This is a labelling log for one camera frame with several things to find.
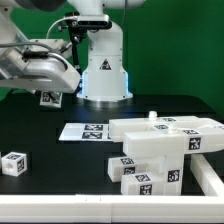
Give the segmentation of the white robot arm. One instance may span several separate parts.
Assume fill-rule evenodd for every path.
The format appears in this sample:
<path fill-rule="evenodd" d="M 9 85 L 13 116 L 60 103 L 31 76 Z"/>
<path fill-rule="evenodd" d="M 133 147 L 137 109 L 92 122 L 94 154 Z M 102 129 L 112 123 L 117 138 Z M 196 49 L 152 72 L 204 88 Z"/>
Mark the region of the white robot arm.
<path fill-rule="evenodd" d="M 63 93 L 96 102 L 130 98 L 128 73 L 122 65 L 123 32 L 105 9 L 139 7 L 146 0 L 0 0 L 0 86 Z M 70 41 L 27 39 L 14 25 L 14 8 L 52 12 L 69 3 L 64 17 Z"/>

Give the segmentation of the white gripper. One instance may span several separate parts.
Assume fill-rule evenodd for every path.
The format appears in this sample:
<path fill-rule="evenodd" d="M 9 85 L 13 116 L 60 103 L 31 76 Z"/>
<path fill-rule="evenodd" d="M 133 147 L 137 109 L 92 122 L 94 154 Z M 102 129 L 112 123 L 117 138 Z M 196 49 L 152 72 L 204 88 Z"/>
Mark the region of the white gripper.
<path fill-rule="evenodd" d="M 44 59 L 6 57 L 0 61 L 0 87 L 73 93 L 79 80 L 74 67 L 56 54 Z"/>

